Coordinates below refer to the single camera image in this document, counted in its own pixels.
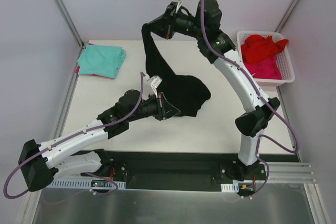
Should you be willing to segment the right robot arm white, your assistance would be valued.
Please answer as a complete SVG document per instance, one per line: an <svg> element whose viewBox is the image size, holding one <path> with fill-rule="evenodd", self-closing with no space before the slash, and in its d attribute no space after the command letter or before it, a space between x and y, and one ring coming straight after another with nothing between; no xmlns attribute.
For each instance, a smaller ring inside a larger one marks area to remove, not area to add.
<svg viewBox="0 0 336 224"><path fill-rule="evenodd" d="M238 158L226 170L228 177L243 181L256 172L259 165L256 157L258 137L273 117L273 111L279 108L280 101L266 95L238 63L235 45L220 29L221 18L222 11L216 0L205 0L203 6L198 5L195 15L171 2L164 14L141 28L145 67L150 77L162 79L157 90L180 111L180 116L196 116L203 103L211 97L209 89L194 76L176 74L160 54L152 34L171 39L175 33L180 33L197 40L200 53L228 80L245 110L235 120L241 132Z"/></svg>

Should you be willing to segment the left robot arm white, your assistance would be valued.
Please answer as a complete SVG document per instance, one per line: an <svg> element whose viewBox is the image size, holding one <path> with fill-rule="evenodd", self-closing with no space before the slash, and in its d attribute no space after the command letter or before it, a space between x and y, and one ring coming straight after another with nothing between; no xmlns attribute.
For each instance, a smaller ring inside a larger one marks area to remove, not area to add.
<svg viewBox="0 0 336 224"><path fill-rule="evenodd" d="M40 144L35 140L26 142L18 164L28 191L39 191L57 178L75 174L108 175L112 161L105 150L82 155L77 152L125 132L132 121L151 116L161 121L181 112L181 105L169 101L162 92L144 100L140 91L129 90L114 106L78 131Z"/></svg>

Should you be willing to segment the black t-shirt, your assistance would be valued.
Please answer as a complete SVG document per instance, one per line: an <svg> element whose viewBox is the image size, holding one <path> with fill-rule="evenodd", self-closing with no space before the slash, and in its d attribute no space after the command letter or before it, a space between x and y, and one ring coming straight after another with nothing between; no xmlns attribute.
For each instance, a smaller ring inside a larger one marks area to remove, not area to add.
<svg viewBox="0 0 336 224"><path fill-rule="evenodd" d="M179 116L196 117L202 105L211 98L208 87L195 76L174 73L159 52L149 24L142 26L141 33L146 73L162 79L158 92L162 92L167 101L180 110Z"/></svg>

